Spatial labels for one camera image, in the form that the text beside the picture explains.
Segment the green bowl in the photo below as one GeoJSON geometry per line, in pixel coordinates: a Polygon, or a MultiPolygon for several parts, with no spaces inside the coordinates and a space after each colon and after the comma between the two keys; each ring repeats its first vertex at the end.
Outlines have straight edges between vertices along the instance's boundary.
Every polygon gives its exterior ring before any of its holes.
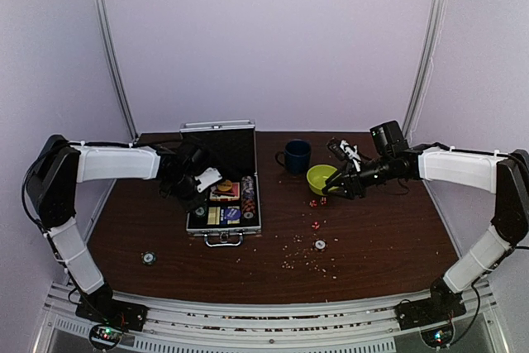
{"type": "Polygon", "coordinates": [[[331,165],[315,165],[307,172],[307,181],[311,190],[320,196],[323,194],[322,189],[325,187],[325,181],[336,172],[336,167],[331,165]]]}

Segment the robotic arm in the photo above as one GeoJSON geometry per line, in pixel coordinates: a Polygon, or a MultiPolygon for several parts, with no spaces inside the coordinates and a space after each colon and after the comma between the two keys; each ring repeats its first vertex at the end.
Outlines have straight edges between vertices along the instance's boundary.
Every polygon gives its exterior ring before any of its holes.
{"type": "Polygon", "coordinates": [[[140,331],[146,307],[112,299],[112,289],[95,265],[75,222],[75,187],[93,179],[158,179],[160,193],[175,196],[187,211],[207,198],[207,188],[222,179],[210,154],[183,142],[175,151],[153,145],[87,144],[51,136],[30,167],[24,187],[39,228],[55,258],[70,274],[82,300],[76,314],[114,327],[140,331]]]}
{"type": "Polygon", "coordinates": [[[431,285],[431,297],[396,307],[401,329],[422,327],[465,314],[461,293],[507,256],[529,228],[529,154],[510,155],[456,150],[442,144],[409,148],[397,122],[371,130],[380,157],[359,164],[343,150],[343,141],[331,140],[329,149],[346,164],[327,181],[323,193],[353,199],[365,197],[366,188],[390,179],[448,181],[496,194],[491,225],[474,246],[431,285]]]}

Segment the stack of poker chips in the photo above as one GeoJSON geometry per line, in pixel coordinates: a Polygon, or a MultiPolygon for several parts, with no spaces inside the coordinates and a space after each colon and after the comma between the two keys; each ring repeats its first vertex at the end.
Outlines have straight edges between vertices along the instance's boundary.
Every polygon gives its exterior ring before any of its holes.
{"type": "Polygon", "coordinates": [[[255,184],[250,176],[241,179],[241,211],[246,219],[255,217],[255,184]]]}

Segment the case handle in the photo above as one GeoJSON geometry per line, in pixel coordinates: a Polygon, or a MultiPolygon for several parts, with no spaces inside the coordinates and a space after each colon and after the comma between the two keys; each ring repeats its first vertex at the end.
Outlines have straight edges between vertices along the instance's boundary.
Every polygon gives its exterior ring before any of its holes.
{"type": "Polygon", "coordinates": [[[209,235],[207,233],[204,233],[204,242],[206,243],[206,246],[208,247],[237,247],[237,246],[240,246],[242,242],[244,241],[244,233],[239,232],[237,234],[239,235],[239,241],[237,242],[230,242],[229,241],[230,234],[227,232],[223,232],[219,236],[220,243],[212,244],[208,240],[209,235]]]}

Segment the vertical metal post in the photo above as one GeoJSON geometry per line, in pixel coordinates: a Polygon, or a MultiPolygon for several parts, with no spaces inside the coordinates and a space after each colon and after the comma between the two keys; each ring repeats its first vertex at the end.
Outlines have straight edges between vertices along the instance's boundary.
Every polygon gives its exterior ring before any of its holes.
{"type": "Polygon", "coordinates": [[[421,109],[421,101],[427,85],[428,74],[431,68],[431,56],[439,36],[439,25],[446,0],[431,0],[430,19],[428,21],[427,34],[422,48],[421,61],[413,86],[412,97],[408,104],[406,116],[403,123],[403,134],[409,138],[413,123],[417,120],[421,109]]]}
{"type": "Polygon", "coordinates": [[[112,83],[114,85],[114,89],[116,90],[117,100],[122,110],[123,117],[125,118],[126,127],[129,131],[129,134],[131,135],[131,139],[134,141],[138,138],[138,132],[136,130],[134,120],[132,119],[131,108],[128,101],[126,100],[122,76],[120,75],[117,64],[116,51],[112,42],[110,26],[108,25],[105,0],[94,0],[94,2],[98,11],[99,27],[101,28],[102,41],[105,46],[105,55],[107,58],[110,75],[112,76],[112,83]]]}

